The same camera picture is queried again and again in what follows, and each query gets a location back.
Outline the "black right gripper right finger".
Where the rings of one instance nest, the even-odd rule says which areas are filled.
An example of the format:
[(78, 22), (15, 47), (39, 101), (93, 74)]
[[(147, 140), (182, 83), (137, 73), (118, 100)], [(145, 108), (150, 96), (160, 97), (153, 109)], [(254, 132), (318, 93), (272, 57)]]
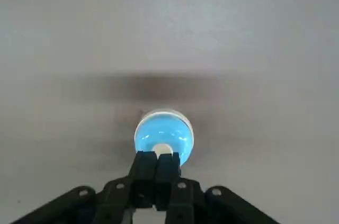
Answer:
[(230, 189), (181, 177), (178, 154), (161, 154), (155, 173), (155, 206), (165, 223), (277, 223)]

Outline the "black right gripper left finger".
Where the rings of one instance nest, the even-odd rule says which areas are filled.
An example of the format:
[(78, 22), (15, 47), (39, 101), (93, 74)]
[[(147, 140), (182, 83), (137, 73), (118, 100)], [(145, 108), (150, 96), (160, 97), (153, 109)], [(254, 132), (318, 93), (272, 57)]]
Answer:
[(107, 182), (102, 191), (78, 186), (15, 220), (15, 223), (132, 223), (135, 186), (152, 199), (158, 159), (153, 151), (137, 152), (127, 176)]

